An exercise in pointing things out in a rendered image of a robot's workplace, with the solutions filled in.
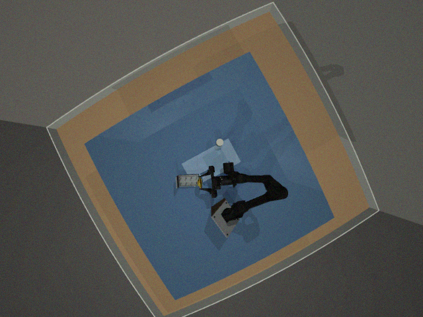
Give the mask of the dark grey dish rack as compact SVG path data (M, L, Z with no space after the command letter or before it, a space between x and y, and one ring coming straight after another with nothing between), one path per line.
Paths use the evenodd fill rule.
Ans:
M176 188L186 186L198 186L199 174L178 175L176 179Z

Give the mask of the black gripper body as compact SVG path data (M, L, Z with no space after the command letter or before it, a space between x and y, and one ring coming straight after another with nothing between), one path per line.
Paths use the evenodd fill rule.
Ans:
M211 178L214 178L214 173L215 172L215 168L214 166L209 166L209 174L211 174ZM223 183L223 186L225 186L225 180L224 180L224 176L220 176L223 179L221 180L221 183ZM217 197L217 190L214 189L214 186L212 186L211 189L211 198L216 198Z

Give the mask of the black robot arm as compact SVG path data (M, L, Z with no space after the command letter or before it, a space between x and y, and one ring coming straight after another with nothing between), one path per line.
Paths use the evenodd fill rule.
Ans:
M264 195L254 198L250 201L238 201L236 203L233 203L231 208L226 208L221 214L221 216L225 219L227 223L228 221L233 221L235 219L243 217L243 214L247 212L250 208L256 207L269 201L276 201L288 197L288 190L283 187L272 176L249 176L246 174L240 174L239 172L234 172L233 162L223 163L223 171L224 174L228 174L228 176L224 176L225 185L233 185L233 187L235 187L237 184L244 184L247 182L263 182L267 191ZM212 186L214 186L215 190L221 189L221 186L223 185L223 183L221 183L222 179L223 178L219 176L214 176L214 178L211 178Z

